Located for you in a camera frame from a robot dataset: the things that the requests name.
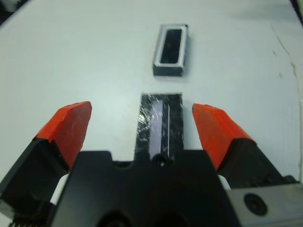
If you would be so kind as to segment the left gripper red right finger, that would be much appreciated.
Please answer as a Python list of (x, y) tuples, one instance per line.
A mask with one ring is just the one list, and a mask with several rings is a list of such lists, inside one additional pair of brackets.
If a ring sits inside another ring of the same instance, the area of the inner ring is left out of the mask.
[(232, 189), (297, 183), (291, 175), (282, 176), (257, 142), (224, 110), (193, 104), (192, 115), (202, 148)]

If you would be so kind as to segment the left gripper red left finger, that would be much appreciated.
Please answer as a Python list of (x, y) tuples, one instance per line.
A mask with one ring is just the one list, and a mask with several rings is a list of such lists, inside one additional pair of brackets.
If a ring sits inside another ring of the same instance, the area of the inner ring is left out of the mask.
[(91, 112), (91, 103), (85, 101), (64, 106), (53, 115), (1, 181), (1, 205), (36, 210), (50, 201), (82, 148)]

